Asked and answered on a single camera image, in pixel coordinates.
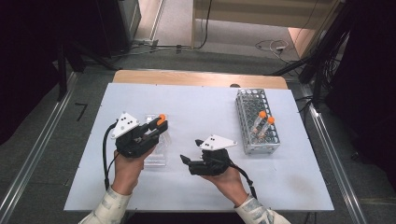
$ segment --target white bracket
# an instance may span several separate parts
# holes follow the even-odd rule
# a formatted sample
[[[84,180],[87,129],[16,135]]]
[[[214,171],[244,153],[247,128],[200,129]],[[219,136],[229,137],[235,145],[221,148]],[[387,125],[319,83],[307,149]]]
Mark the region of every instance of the white bracket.
[[[226,147],[234,147],[237,143],[228,138],[224,138],[215,134],[211,134],[200,146],[204,150],[218,150]]]
[[[112,139],[116,139],[125,133],[128,133],[133,128],[139,125],[139,120],[132,117],[130,114],[123,112],[114,128],[113,134],[111,134]]]

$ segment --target metal rail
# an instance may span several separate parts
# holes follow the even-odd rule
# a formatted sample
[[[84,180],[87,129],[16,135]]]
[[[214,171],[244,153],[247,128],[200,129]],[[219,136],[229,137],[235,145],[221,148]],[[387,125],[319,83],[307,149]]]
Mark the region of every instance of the metal rail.
[[[309,85],[303,85],[302,91],[304,96],[312,95],[312,91],[309,88]],[[309,106],[309,111],[311,113],[315,126],[318,130],[320,140],[324,146],[325,152],[332,167],[332,171],[334,172],[335,179],[337,180],[338,186],[341,190],[341,193],[343,194],[346,207],[349,211],[353,223],[355,224],[368,223],[361,209],[359,199],[356,196],[355,191],[347,177],[347,173],[344,169],[344,166],[341,163],[340,159],[338,158],[337,151],[335,150],[332,144],[332,139],[330,138],[329,133],[327,132],[326,125],[324,123],[322,116],[319,113],[317,113],[316,109],[312,105]]]
[[[41,134],[38,136],[35,145],[32,147],[32,150],[27,156],[22,168],[8,187],[6,197],[1,202],[0,206],[0,223],[8,223],[8,220],[10,219],[12,212],[18,203],[18,200],[22,196],[29,179],[33,174],[33,171],[35,170],[42,154],[46,149],[47,143],[50,140],[53,131],[55,130],[58,121],[67,106],[74,87],[76,86],[77,80],[77,74],[73,72],[67,83],[69,91],[66,93],[62,101],[58,102],[53,108],[49,119],[41,131]]]
[[[157,33],[158,23],[160,22],[161,15],[163,14],[163,6],[165,5],[165,0],[161,0],[160,6],[158,7],[157,15],[155,16],[154,24],[149,35],[149,39],[153,40],[155,34]]]

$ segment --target white sleeve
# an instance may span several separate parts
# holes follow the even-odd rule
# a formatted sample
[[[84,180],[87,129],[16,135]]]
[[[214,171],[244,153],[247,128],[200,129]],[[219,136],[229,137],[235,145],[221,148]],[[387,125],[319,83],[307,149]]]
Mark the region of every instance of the white sleeve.
[[[78,224],[117,224],[125,214],[131,195],[121,195],[108,188],[103,200],[89,215],[84,217]]]
[[[265,209],[257,199],[249,195],[241,206],[235,208],[235,212],[247,224],[290,224],[280,214]]]

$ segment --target white table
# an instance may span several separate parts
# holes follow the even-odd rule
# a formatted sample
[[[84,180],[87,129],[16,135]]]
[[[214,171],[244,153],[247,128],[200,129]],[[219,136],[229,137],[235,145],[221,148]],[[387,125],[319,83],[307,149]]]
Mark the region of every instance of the white table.
[[[81,158],[64,210],[91,211],[105,193],[102,142],[107,127],[122,111],[144,121],[146,114],[167,114],[172,145],[167,165],[145,168],[127,209],[150,212],[233,211],[208,181],[190,175],[179,157],[199,160],[195,139],[210,134],[233,139],[230,158],[254,181],[259,201],[275,210],[331,211],[332,201],[289,90],[265,90],[281,146],[273,155],[244,154],[234,104],[237,88],[172,85],[108,85],[92,133]],[[107,140],[107,159],[115,142]],[[110,180],[114,178],[110,171]]]

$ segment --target hand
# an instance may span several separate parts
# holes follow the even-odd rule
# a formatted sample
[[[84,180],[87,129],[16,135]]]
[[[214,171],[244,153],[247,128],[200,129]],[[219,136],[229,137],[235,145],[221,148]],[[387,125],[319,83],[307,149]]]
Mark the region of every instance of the hand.
[[[151,154],[155,147],[143,154],[139,158],[126,158],[114,151],[116,177],[114,178],[113,188],[118,194],[130,195],[137,185],[137,178],[144,168],[145,158]]]
[[[239,207],[248,197],[239,171],[232,167],[228,167],[221,175],[202,175],[202,178],[212,182],[226,198],[233,202],[235,207]]]

